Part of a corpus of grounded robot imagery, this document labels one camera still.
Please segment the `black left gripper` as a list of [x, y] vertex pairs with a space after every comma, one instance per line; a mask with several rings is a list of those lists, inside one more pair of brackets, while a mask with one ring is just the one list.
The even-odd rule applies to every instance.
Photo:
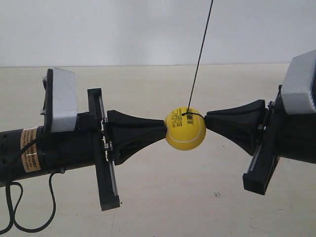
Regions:
[[87, 112], [75, 113], [72, 118], [54, 118], [52, 91], [46, 92], [41, 163], [50, 172], [95, 166], [101, 209], [111, 210], [120, 206], [114, 163], [121, 165], [141, 149], [164, 139], [167, 129], [160, 119], [107, 111], [113, 135], [113, 163], [106, 155], [102, 90], [89, 89], [87, 95]]

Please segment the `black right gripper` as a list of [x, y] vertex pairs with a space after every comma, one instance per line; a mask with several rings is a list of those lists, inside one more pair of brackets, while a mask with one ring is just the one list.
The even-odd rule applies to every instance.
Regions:
[[268, 109], [265, 133], [257, 129], [266, 112], [265, 100], [207, 112], [207, 129], [237, 144], [253, 156], [243, 174], [243, 188], [264, 195], [280, 158], [315, 164], [316, 115], [289, 115], [281, 97], [281, 86]]

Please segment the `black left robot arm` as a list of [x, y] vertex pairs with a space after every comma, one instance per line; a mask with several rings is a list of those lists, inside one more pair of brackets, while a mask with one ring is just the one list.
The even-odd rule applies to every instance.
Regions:
[[105, 111], [102, 90], [88, 90], [89, 110], [77, 115], [72, 131], [48, 125], [0, 134], [0, 184], [86, 166], [95, 166], [100, 206], [120, 206], [114, 167], [166, 137], [164, 121]]

